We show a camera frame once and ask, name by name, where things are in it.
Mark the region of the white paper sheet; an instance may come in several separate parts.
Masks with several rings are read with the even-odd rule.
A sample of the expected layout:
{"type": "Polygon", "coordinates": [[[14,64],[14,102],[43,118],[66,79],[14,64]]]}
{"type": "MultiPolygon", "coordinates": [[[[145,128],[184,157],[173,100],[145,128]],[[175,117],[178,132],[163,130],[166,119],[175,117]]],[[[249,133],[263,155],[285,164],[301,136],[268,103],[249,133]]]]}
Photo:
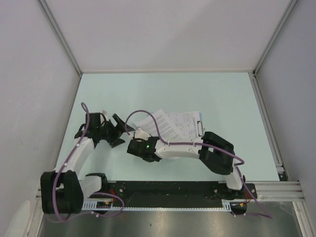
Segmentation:
{"type": "MultiPolygon", "coordinates": [[[[169,116],[162,109],[159,109],[152,115],[158,125],[159,133],[165,141],[174,141],[186,138],[185,134],[176,127],[175,123],[171,121],[169,116]]],[[[134,124],[136,127],[142,128],[148,134],[158,136],[155,122],[151,116],[147,116],[143,120],[136,121],[134,124]]]]}

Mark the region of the printed paper sheet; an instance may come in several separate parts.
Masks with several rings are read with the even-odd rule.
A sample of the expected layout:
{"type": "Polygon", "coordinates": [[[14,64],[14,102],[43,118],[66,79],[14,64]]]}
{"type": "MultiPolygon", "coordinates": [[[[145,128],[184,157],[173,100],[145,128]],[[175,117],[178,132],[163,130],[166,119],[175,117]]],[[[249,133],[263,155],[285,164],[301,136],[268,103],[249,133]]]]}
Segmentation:
{"type": "Polygon", "coordinates": [[[185,138],[198,138],[198,111],[169,113],[168,116],[176,125],[176,127],[183,133],[185,138]]]}

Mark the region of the metal clipboard clip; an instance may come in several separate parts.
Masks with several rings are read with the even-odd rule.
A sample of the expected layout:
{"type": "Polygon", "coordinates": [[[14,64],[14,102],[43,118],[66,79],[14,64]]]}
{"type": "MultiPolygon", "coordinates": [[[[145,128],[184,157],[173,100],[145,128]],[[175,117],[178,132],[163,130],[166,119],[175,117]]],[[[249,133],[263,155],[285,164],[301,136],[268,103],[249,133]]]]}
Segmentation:
{"type": "Polygon", "coordinates": [[[197,122],[197,129],[198,129],[198,135],[202,137],[204,135],[204,127],[203,127],[202,121],[200,120],[197,122]]]}

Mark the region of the light blue clipboard folder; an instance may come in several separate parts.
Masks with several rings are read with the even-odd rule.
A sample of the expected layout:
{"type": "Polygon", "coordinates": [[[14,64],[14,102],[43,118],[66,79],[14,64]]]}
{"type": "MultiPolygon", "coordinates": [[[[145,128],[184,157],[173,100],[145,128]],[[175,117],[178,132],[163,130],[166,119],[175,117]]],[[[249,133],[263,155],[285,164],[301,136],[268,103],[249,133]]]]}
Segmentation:
{"type": "Polygon", "coordinates": [[[201,112],[198,113],[198,119],[197,119],[197,131],[198,131],[198,136],[202,137],[204,135],[204,126],[202,122],[202,114],[201,112]]]}

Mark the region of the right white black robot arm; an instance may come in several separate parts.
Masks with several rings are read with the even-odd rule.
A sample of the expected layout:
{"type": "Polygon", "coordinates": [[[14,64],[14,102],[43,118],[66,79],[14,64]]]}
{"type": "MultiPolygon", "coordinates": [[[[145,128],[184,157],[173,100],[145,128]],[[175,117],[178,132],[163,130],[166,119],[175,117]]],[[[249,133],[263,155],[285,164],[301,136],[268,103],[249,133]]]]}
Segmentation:
{"type": "Polygon", "coordinates": [[[246,190],[238,169],[244,161],[235,155],[233,144],[213,132],[205,132],[202,137],[190,141],[164,141],[137,129],[129,142],[127,153],[146,162],[176,158],[198,159],[211,172],[224,177],[231,197],[239,198],[246,190]]]}

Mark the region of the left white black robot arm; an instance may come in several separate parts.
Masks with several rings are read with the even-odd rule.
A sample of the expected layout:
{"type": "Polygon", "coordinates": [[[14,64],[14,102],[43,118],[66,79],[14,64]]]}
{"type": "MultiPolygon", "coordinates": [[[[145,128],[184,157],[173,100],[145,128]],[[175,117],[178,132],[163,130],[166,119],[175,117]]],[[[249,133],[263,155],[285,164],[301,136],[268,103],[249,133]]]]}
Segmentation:
{"type": "Polygon", "coordinates": [[[134,131],[117,114],[112,117],[116,125],[103,112],[87,114],[85,123],[74,136],[75,146],[67,158],[53,171],[41,175],[41,202],[45,214],[77,214],[85,199],[102,198],[108,194],[109,185],[104,173],[88,173],[82,179],[78,175],[100,141],[115,148],[125,142],[121,138],[123,133],[134,131]]]}

